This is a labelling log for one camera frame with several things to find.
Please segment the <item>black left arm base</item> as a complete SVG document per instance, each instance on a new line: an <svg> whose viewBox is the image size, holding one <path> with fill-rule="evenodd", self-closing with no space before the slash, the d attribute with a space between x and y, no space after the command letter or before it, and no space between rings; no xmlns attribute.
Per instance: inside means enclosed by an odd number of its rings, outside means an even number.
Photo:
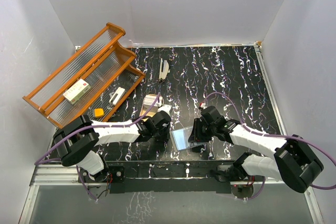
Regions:
<svg viewBox="0 0 336 224"><path fill-rule="evenodd" d="M102 195L106 196L113 192L113 185L121 185L124 182L125 169L122 166L105 166L103 170L95 175L91 175L83 168L76 167L78 180L83 185L89 199L98 202ZM93 186L92 184L105 184L105 189L99 194L94 194L90 189L100 186Z"/></svg>

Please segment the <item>orange wooden rack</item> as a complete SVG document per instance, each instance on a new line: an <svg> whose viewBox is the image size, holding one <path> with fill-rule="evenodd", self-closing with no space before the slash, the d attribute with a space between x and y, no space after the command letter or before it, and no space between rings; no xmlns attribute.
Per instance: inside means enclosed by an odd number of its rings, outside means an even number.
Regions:
<svg viewBox="0 0 336 224"><path fill-rule="evenodd" d="M58 128L82 114L93 119L93 111L97 108L104 110L104 116L98 120L108 122L145 77L132 65L136 54L119 43L124 35L123 28L106 23L102 30L23 100ZM79 79L89 83L91 89L75 104L70 104L63 93ZM125 94L113 106L109 103L110 96L118 87L125 88Z"/></svg>

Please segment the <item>orange yellow small object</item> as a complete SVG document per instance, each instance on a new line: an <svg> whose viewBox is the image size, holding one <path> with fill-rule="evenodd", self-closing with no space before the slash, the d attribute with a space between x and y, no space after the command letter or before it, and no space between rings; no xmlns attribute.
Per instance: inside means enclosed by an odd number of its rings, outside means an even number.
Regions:
<svg viewBox="0 0 336 224"><path fill-rule="evenodd" d="M104 116L104 110L103 108L94 109L93 114L95 118L101 118Z"/></svg>

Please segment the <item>white stapler on table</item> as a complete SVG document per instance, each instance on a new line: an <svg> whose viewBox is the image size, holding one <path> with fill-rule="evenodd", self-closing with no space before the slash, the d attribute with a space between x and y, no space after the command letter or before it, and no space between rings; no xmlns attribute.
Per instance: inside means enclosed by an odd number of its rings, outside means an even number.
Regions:
<svg viewBox="0 0 336 224"><path fill-rule="evenodd" d="M167 60L160 59L160 71L159 82L163 82L166 79L167 74L170 71L170 65Z"/></svg>

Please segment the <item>white box on rack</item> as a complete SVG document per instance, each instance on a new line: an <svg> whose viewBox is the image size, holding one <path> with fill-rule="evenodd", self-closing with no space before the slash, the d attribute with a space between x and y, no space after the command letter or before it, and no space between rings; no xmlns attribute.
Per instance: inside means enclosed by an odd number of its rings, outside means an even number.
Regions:
<svg viewBox="0 0 336 224"><path fill-rule="evenodd" d="M75 104L90 89L91 86L89 83L87 83L83 79L79 79L65 93L63 93L63 97L70 104Z"/></svg>

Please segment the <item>black right arm base motor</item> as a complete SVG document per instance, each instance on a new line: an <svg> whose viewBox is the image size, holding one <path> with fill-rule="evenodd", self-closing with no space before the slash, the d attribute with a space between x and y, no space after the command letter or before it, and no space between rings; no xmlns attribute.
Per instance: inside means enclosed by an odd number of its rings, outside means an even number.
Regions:
<svg viewBox="0 0 336 224"><path fill-rule="evenodd" d="M234 185L234 188L237 189L238 192L242 192L243 189L254 188L255 176L248 175L240 166L217 166L215 169L209 171L209 175L218 182L244 182L240 185Z"/></svg>

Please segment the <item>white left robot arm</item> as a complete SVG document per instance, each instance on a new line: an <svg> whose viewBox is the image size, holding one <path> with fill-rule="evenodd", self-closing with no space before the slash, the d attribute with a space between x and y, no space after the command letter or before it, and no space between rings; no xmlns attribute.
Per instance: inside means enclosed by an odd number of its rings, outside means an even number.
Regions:
<svg viewBox="0 0 336 224"><path fill-rule="evenodd" d="M126 122L99 122L81 115L53 135L62 166L76 165L96 182L109 175L104 158L94 147L108 143L138 143L168 140L171 117L165 111Z"/></svg>

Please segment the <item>white stapler near rack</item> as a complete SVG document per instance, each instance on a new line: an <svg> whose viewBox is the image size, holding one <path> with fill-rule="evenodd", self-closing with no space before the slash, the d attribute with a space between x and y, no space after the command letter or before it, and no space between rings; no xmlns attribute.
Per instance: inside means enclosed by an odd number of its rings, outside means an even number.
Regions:
<svg viewBox="0 0 336 224"><path fill-rule="evenodd" d="M118 87L116 91L110 96L109 103L115 106L119 100L123 97L125 94L125 88Z"/></svg>

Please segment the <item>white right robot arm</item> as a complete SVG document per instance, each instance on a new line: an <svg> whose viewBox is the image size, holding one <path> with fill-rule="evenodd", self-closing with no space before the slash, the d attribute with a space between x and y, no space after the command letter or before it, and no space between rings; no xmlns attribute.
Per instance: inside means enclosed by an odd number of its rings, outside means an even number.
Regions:
<svg viewBox="0 0 336 224"><path fill-rule="evenodd" d="M201 144L212 137L258 152L257 155L245 152L232 166L215 172L230 180L270 177L304 193L324 169L317 155L308 144L301 142L300 137L270 137L238 120L225 119L214 106L209 106L201 112L200 118L194 120L188 142Z"/></svg>

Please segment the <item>beige oval plastic tray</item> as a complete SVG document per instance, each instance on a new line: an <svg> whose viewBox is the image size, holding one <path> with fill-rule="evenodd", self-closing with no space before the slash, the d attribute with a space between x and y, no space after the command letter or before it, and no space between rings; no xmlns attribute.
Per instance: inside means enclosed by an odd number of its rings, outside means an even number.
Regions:
<svg viewBox="0 0 336 224"><path fill-rule="evenodd" d="M153 116L158 110L158 107L154 106L154 104L155 104L155 101L151 106L146 106L142 103L140 116L144 115L146 112L147 112L146 114L147 116Z"/></svg>

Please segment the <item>aluminium frame rail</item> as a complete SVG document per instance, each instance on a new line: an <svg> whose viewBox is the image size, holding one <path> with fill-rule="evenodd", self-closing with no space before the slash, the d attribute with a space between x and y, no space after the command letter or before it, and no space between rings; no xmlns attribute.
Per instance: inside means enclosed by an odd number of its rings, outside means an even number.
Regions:
<svg viewBox="0 0 336 224"><path fill-rule="evenodd" d="M41 165L34 170L30 186L70 186L80 185L75 166Z"/></svg>

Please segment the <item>stack of white cards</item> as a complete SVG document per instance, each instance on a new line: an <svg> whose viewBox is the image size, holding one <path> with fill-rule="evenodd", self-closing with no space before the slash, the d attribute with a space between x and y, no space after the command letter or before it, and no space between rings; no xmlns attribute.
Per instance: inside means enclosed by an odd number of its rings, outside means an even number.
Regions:
<svg viewBox="0 0 336 224"><path fill-rule="evenodd" d="M143 104L146 106L151 106L155 101L154 106L156 107L161 107L164 104L164 99L162 98L162 96L160 95L157 98L157 95L154 94L148 94L145 96L144 100L143 100Z"/></svg>

